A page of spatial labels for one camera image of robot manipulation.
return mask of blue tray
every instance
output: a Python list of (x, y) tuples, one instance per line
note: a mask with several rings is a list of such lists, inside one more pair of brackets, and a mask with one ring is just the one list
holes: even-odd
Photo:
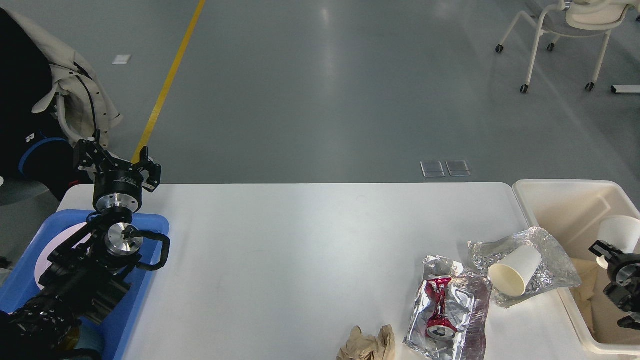
[[(0, 310), (14, 312), (40, 292), (33, 277), (40, 253), (56, 235), (73, 225), (83, 223), (89, 214), (90, 211), (63, 210), (51, 215), (42, 224), (15, 269), (0, 288)], [(169, 233), (169, 222), (160, 215), (135, 214), (133, 226), (165, 235)], [(160, 258), (161, 248), (162, 243), (159, 241), (144, 241), (140, 249), (142, 261), (156, 263)], [(153, 274), (154, 272), (134, 269), (125, 279), (126, 282), (132, 283), (131, 289), (102, 325), (96, 326), (83, 319), (85, 326), (97, 329), (104, 338), (103, 360), (121, 360), (124, 355)]]

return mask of white circular plate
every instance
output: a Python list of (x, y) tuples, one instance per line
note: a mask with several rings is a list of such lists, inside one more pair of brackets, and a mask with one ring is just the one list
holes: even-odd
[[(86, 223), (83, 222), (82, 224), (73, 225), (72, 227), (69, 227), (67, 230), (64, 230), (62, 233), (58, 234), (55, 238), (53, 238), (53, 240), (51, 240), (51, 242), (48, 243), (47, 246), (45, 246), (44, 250), (40, 253), (40, 256), (38, 257), (38, 261), (36, 262), (36, 268), (33, 272), (33, 276), (36, 280), (36, 285), (38, 285), (40, 290), (44, 289), (44, 286), (40, 285), (38, 281), (40, 280), (40, 277), (42, 276), (42, 274), (44, 274), (45, 270), (47, 270), (51, 266), (51, 262), (47, 260), (47, 257), (49, 256), (49, 254), (51, 254), (51, 252), (56, 247), (58, 247), (58, 245), (65, 242), (65, 240), (68, 239), (69, 236), (75, 234), (76, 231), (80, 230), (82, 226), (85, 226), (85, 225)], [(84, 243), (87, 240), (89, 240), (89, 236), (90, 235), (85, 236), (79, 243)]]

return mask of aluminum foil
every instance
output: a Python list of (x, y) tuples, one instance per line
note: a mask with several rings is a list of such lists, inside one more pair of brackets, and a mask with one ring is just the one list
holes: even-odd
[[(415, 307), (404, 343), (429, 359), (482, 360), (486, 348), (484, 323), (491, 295), (491, 283), (461, 263), (441, 256), (427, 256), (424, 276), (415, 297)], [(456, 328), (453, 340), (440, 341), (426, 334), (436, 302), (426, 290), (431, 279), (451, 277), (447, 285), (445, 315)]]
[(473, 265), (480, 274), (488, 276), (489, 268), (515, 249), (530, 245), (542, 255), (542, 262), (527, 285), (524, 295), (510, 297), (497, 290), (495, 303), (500, 307), (519, 304), (547, 291), (580, 285), (580, 277), (562, 245), (541, 227), (532, 227), (492, 243), (468, 242)]

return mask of white paper cup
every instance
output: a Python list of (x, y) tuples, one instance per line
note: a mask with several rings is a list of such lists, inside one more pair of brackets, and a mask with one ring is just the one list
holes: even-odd
[[(640, 220), (623, 215), (605, 217), (600, 222), (598, 240), (606, 241), (628, 254), (633, 252), (640, 239)], [(602, 268), (608, 268), (609, 264), (604, 256), (596, 259)]]
[(524, 294), (541, 261), (542, 256), (536, 248), (521, 246), (489, 268), (489, 280), (501, 293), (519, 297)]

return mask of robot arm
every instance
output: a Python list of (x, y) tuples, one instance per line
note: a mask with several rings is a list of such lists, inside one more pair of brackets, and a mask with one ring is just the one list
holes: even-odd
[(589, 251), (607, 261), (607, 275), (611, 283), (605, 287), (604, 293), (618, 309), (628, 314), (618, 320), (618, 326), (640, 330), (640, 255), (625, 254), (600, 240)]
[[(0, 311), (0, 359), (99, 360), (94, 350), (74, 350), (80, 317), (100, 325), (131, 288), (125, 278), (134, 268), (154, 271), (167, 261), (169, 238), (131, 225), (142, 206), (142, 188), (153, 192), (160, 183), (161, 167), (147, 156), (147, 148), (132, 164), (97, 141), (80, 140), (74, 157), (78, 168), (95, 172), (96, 212), (49, 255), (52, 265), (39, 280), (44, 289), (14, 313)], [(158, 263), (140, 261), (144, 238), (162, 242)]]

